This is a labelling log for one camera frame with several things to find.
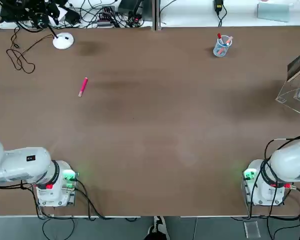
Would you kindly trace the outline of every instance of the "green light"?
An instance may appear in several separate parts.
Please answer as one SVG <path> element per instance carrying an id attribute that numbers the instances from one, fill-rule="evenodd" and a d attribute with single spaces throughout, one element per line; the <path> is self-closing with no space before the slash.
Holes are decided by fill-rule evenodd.
<path id="1" fill-rule="evenodd" d="M 247 180 L 254 180 L 256 176 L 257 170 L 254 168 L 249 168 L 244 172 L 244 177 Z"/>
<path id="2" fill-rule="evenodd" d="M 63 177 L 65 180 L 75 180 L 76 179 L 76 172 L 72 170 L 64 170 Z"/>

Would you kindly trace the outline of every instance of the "transparent cup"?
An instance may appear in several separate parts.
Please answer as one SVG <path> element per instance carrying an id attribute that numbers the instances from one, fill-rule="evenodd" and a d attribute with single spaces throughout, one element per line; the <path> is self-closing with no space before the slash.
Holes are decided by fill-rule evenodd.
<path id="1" fill-rule="evenodd" d="M 213 49 L 213 54 L 217 57 L 224 57 L 232 44 L 232 39 L 228 42 L 228 46 L 226 42 L 230 39 L 229 36 L 222 35 L 221 39 L 216 40 L 216 44 Z"/>

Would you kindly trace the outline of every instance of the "person's foot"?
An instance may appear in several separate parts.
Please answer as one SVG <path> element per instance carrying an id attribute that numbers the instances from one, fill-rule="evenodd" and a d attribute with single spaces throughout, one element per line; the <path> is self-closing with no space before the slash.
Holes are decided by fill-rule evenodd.
<path id="1" fill-rule="evenodd" d="M 166 221 L 163 216 L 154 216 L 154 224 L 149 227 L 148 234 L 160 232 L 165 235 L 166 240 L 170 240 L 168 231 L 167 231 L 167 225 Z"/>

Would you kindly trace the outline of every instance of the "connector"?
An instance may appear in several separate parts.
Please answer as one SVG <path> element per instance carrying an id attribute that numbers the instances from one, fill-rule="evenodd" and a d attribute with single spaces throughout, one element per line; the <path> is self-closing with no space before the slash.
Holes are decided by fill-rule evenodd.
<path id="1" fill-rule="evenodd" d="M 283 186 L 284 186 L 285 189 L 291 189 L 291 190 L 296 190 L 297 189 L 296 186 L 293 186 L 290 183 L 286 183 Z"/>

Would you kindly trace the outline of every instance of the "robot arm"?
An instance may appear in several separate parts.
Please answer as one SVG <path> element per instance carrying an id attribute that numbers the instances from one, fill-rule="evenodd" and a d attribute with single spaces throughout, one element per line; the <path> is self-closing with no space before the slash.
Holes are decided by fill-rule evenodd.
<path id="1" fill-rule="evenodd" d="M 247 202 L 271 206 L 274 199 L 273 205 L 280 205 L 285 188 L 291 188 L 290 183 L 300 182 L 300 140 L 276 150 L 268 162 L 252 161 L 243 175 Z"/>
<path id="2" fill-rule="evenodd" d="M 300 182 L 300 141 L 276 150 L 269 161 L 272 170 L 282 183 Z M 266 169 L 269 177 L 276 181 L 269 167 Z"/>
<path id="3" fill-rule="evenodd" d="M 51 160 L 43 147 L 4 151 L 0 143 L 0 184 L 24 180 L 35 185 L 41 206 L 73 204 L 77 176 L 66 162 Z"/>

